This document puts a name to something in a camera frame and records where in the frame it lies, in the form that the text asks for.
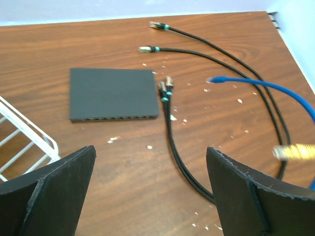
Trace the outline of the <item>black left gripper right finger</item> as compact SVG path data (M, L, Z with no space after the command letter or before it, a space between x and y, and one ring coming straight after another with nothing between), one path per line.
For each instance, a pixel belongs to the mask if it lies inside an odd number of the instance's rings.
M313 236L315 192L208 147L207 170L225 236Z

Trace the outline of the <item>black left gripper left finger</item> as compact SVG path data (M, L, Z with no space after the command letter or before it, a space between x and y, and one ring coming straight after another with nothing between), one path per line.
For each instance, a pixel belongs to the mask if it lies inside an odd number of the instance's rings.
M73 236L91 180L96 151L83 147L0 185L2 236Z

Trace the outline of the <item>black network switch box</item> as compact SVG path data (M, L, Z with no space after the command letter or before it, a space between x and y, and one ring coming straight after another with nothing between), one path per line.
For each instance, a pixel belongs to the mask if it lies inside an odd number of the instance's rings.
M69 85L72 123L159 116L152 70L71 68Z

